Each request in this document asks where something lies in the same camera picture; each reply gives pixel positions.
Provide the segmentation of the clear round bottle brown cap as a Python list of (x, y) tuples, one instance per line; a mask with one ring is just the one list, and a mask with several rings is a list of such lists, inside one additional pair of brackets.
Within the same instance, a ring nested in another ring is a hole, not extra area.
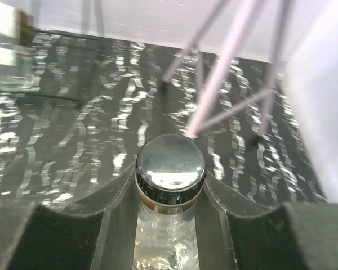
[(133, 269), (199, 269), (194, 216), (206, 174), (201, 150), (186, 136), (161, 135), (140, 149)]

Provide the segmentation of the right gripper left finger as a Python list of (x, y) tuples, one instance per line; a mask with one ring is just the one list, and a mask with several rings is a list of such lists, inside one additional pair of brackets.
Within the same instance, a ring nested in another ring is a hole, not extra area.
[(0, 203), (0, 269), (131, 269), (135, 166), (61, 211)]

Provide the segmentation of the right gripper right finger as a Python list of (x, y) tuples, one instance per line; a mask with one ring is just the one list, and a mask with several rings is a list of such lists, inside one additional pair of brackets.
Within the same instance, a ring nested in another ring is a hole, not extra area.
[(195, 225), (201, 269), (338, 269), (338, 204), (267, 208), (208, 174)]

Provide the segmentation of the clear square bottle black cap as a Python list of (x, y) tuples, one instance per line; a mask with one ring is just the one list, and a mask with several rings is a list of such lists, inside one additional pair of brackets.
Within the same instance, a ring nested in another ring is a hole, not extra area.
[(38, 4), (0, 1), (0, 91), (24, 91), (33, 85)]

